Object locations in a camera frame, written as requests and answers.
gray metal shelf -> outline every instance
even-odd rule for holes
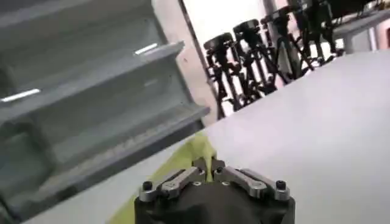
[[[178,54],[184,44],[182,42],[167,44],[147,51],[141,55],[130,55],[112,61],[108,65],[94,64],[88,72],[78,79],[70,80],[58,87],[43,89],[41,93],[27,97],[18,102],[11,102],[0,108],[0,122],[16,119],[30,112],[71,97],[86,89],[101,85],[121,75],[130,73],[154,61]]]
[[[67,187],[86,179],[88,176],[117,163],[119,160],[169,136],[188,124],[198,121],[209,112],[209,108],[199,106],[195,103],[179,105],[165,111],[146,122],[155,122],[158,124],[153,128],[147,129],[136,136],[132,136],[117,146],[85,160],[70,170],[53,175],[39,188],[32,196],[31,200],[44,200],[58,191],[64,190]],[[120,127],[123,122],[124,119],[120,117],[112,122],[112,127]],[[109,131],[112,131],[110,127],[107,127],[106,129],[96,129],[95,134],[98,138],[100,135],[105,135],[105,133]]]

gray shelf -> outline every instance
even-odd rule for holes
[[[179,105],[165,111],[145,122],[148,124],[156,123],[153,128],[147,129],[141,134],[135,135],[103,153],[85,160],[72,169],[53,175],[39,188],[32,196],[31,200],[42,201],[69,186],[79,183],[90,175],[100,170],[104,170],[106,167],[117,163],[119,160],[198,121],[209,112],[209,108],[198,106],[195,103]],[[119,117],[116,122],[112,122],[112,126],[119,125],[120,127],[123,122],[123,118]],[[97,137],[99,137],[99,135],[104,135],[104,133],[111,131],[111,129],[97,129],[96,131]]]
[[[119,60],[113,60],[106,65],[93,64],[89,71],[83,71],[83,76],[70,80],[58,87],[42,89],[41,93],[20,101],[3,103],[0,108],[0,123],[16,119],[30,112],[71,97],[86,89],[101,85],[121,75],[128,74],[138,68],[171,55],[178,54],[184,44],[182,42],[167,44],[147,51],[141,55],[129,55]]]
[[[333,36],[336,39],[345,38],[346,36],[351,37],[389,18],[390,9],[373,11],[365,18],[347,21],[340,25],[335,29]]]

metal linkage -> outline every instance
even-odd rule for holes
[[[190,182],[204,180],[205,172],[201,170],[199,173],[199,169],[197,167],[191,167],[175,177],[173,180],[163,183],[161,191],[165,196],[168,196],[169,199],[176,198],[179,196],[180,191]]]
[[[214,180],[235,183],[254,198],[262,198],[265,194],[272,194],[278,201],[287,201],[290,198],[290,189],[286,182],[272,181],[250,169],[236,170],[225,167],[214,172]]]
[[[221,174],[216,173],[214,180],[233,182],[242,187],[251,197],[262,198],[267,186],[262,181],[254,180],[232,167],[225,167]]]
[[[153,183],[145,181],[139,189],[139,199],[143,202],[152,202],[159,196],[168,199],[178,197],[180,191],[189,183],[204,181],[206,173],[198,167],[191,167],[187,170],[175,170]]]

